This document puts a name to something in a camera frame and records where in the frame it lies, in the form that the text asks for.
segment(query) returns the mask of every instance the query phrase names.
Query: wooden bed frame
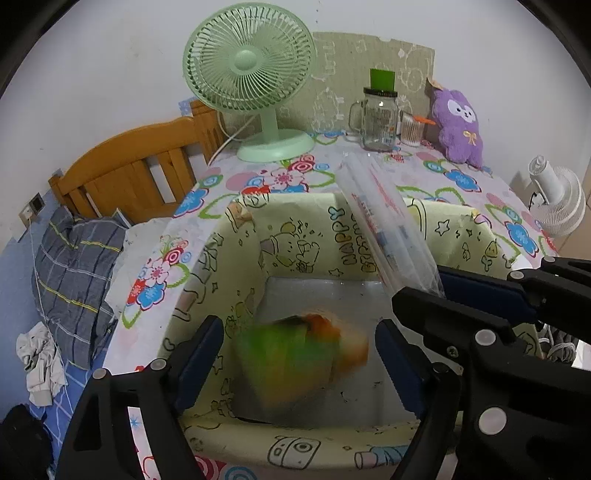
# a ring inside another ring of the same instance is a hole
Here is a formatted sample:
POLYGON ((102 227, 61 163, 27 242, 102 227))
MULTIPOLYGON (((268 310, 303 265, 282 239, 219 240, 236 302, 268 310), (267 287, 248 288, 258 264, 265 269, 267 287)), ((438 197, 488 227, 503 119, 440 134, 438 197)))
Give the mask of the wooden bed frame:
POLYGON ((49 185, 61 205, 88 218, 110 216, 120 208, 133 223, 172 216, 195 185, 195 176, 183 147, 199 144, 206 162, 224 136, 215 110, 191 103, 193 116, 168 123, 129 130, 92 148, 62 177, 54 175, 49 185), (175 202, 164 203, 145 161, 155 155, 162 167, 175 202))

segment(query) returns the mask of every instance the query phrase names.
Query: fan grille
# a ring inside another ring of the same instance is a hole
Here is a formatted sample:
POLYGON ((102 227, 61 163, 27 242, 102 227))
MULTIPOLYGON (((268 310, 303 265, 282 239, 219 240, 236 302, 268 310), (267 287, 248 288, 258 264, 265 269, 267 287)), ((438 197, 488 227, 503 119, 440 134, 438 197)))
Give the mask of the fan grille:
POLYGON ((564 186, 564 195, 556 205, 533 206, 531 214, 550 237, 568 235, 581 223, 585 212, 583 188, 577 176, 568 168, 554 168, 564 186))
POLYGON ((312 36, 295 15, 274 5, 237 4, 197 27, 185 48, 183 69, 203 103, 221 111, 253 112, 295 94, 315 56, 312 36), (246 65, 238 69, 235 59, 245 52, 246 65))

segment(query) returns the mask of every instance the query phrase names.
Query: purple plush toy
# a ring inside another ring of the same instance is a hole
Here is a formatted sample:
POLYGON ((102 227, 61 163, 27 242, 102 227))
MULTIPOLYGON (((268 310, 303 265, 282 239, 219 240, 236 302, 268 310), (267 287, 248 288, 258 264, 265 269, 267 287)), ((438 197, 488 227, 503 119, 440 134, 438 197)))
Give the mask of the purple plush toy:
POLYGON ((454 163, 482 168, 482 139, 478 119, 466 97, 457 90, 436 90, 433 118, 441 127, 439 143, 454 163))

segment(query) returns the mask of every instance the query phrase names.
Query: orange item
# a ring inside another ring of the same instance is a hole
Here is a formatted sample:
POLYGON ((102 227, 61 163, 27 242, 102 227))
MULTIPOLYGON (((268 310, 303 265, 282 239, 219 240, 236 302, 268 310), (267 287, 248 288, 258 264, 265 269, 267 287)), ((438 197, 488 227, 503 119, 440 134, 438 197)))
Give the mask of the orange item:
POLYGON ((423 116, 419 116, 419 115, 413 115, 413 118, 417 121, 420 122, 422 124, 427 124, 427 125, 436 125, 436 123, 428 118, 425 118, 423 116))

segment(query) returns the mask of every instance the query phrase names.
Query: plastic bag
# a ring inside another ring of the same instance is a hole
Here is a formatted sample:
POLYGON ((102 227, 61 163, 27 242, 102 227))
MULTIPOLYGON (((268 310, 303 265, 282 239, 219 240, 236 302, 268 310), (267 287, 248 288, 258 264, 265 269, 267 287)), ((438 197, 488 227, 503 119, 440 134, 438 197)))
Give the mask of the plastic bag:
POLYGON ((368 241, 389 294, 408 286, 443 297, 437 264, 389 174, 372 154, 345 151, 337 184, 368 241))

